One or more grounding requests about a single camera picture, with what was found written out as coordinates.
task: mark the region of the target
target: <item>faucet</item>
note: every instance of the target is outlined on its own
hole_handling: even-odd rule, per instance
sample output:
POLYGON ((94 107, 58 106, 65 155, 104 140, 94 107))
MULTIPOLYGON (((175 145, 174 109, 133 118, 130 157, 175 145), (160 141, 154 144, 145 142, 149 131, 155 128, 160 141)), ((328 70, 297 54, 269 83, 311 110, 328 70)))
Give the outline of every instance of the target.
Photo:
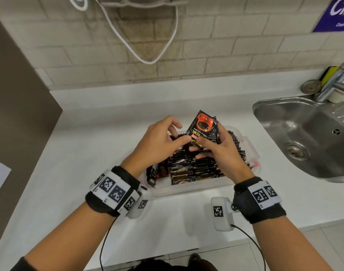
POLYGON ((317 103, 325 102, 335 88, 344 91, 344 83, 342 83, 342 81, 344 81, 344 63, 339 66, 337 71, 335 71, 332 77, 324 84, 321 88, 321 92, 315 94, 314 101, 317 103))

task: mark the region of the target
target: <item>purple sign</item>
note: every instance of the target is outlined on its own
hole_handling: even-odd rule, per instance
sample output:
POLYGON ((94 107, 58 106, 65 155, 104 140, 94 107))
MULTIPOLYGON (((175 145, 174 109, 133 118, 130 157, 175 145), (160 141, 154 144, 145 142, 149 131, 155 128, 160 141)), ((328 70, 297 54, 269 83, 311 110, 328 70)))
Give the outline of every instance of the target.
POLYGON ((344 0, 332 0, 313 32, 344 31, 344 0))

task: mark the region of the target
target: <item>beige brick wall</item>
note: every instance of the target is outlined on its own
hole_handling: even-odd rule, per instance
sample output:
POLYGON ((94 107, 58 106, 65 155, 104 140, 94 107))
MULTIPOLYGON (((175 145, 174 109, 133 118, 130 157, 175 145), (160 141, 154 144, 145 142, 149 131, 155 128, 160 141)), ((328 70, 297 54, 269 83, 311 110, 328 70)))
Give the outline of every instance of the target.
MULTIPOLYGON (((344 32, 311 33, 330 0, 190 0, 161 60, 145 65, 121 44, 100 7, 69 0, 0 0, 0 20, 51 90, 317 68, 344 62, 344 32)), ((174 8, 110 8, 122 36, 153 60, 174 8)))

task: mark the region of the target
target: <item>red coffee cup graphic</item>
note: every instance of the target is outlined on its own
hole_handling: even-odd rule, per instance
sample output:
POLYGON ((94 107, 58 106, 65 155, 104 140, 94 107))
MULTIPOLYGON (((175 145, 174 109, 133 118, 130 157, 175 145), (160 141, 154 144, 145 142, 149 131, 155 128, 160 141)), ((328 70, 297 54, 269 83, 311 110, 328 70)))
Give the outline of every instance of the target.
POLYGON ((213 123, 214 120, 208 117, 206 114, 201 113, 200 115, 198 115, 197 127, 201 131, 210 131, 213 123))

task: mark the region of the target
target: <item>white mug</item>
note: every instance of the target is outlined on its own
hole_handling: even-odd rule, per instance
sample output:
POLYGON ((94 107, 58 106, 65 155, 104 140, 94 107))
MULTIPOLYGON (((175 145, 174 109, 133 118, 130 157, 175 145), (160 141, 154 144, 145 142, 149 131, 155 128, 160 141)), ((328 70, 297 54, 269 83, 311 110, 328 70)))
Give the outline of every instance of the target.
POLYGON ((334 89, 334 91, 328 97, 328 100, 334 104, 344 102, 344 91, 340 89, 334 89))

